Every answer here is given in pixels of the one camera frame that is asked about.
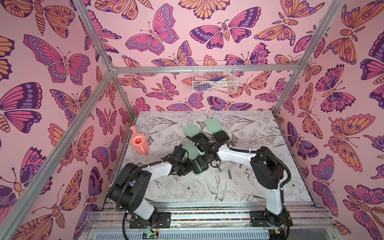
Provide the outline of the green nail clipper case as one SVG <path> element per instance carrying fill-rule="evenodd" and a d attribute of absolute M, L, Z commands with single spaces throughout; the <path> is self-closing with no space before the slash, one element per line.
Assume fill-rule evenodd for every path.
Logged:
<path fill-rule="evenodd" d="M 188 151 L 189 159 L 193 167 L 193 173 L 195 175 L 200 175 L 203 172 L 209 169 L 211 162 L 216 159 L 216 154 L 214 151 L 214 145 L 200 145 L 194 143 L 189 143 L 183 146 L 184 149 Z"/>

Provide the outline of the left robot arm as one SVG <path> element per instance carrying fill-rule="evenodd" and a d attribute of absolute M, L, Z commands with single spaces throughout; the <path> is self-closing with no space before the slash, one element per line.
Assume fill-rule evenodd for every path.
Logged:
<path fill-rule="evenodd" d="M 108 191 L 108 198 L 116 203 L 115 210 L 153 225 L 158 220 L 158 210 L 145 199 L 149 183 L 161 177 L 190 173 L 193 168 L 190 156 L 180 144 L 160 161 L 142 166 L 125 165 Z"/>

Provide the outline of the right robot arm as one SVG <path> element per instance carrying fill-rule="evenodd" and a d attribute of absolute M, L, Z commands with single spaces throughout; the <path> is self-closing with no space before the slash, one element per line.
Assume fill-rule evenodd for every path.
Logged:
<path fill-rule="evenodd" d="M 278 159 L 267 147 L 258 150 L 242 149 L 231 146 L 228 142 L 207 141 L 205 137 L 200 139 L 187 137 L 195 144 L 199 152 L 197 156 L 189 153 L 188 158 L 195 174 L 203 173 L 209 166 L 214 167 L 214 162 L 230 161 L 248 166 L 254 171 L 259 184 L 265 188 L 266 212 L 273 216 L 279 216 L 285 209 L 284 185 L 292 178 L 287 165 Z"/>

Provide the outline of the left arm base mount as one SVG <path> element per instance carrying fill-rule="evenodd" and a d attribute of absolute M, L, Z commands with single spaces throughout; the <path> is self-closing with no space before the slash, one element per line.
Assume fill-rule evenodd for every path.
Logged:
<path fill-rule="evenodd" d="M 171 226 L 170 212 L 155 212 L 148 220 L 141 217 L 132 217 L 130 220 L 130 229 L 157 228 L 169 229 Z"/>

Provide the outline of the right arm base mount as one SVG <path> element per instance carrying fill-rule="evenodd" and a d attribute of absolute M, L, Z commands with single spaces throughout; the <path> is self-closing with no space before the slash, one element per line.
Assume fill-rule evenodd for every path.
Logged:
<path fill-rule="evenodd" d="M 250 211 L 250 225 L 252 227 L 271 227 L 283 229 L 292 227 L 293 222 L 290 214 L 283 209 L 278 215 L 275 215 L 268 210 L 265 211 Z"/>

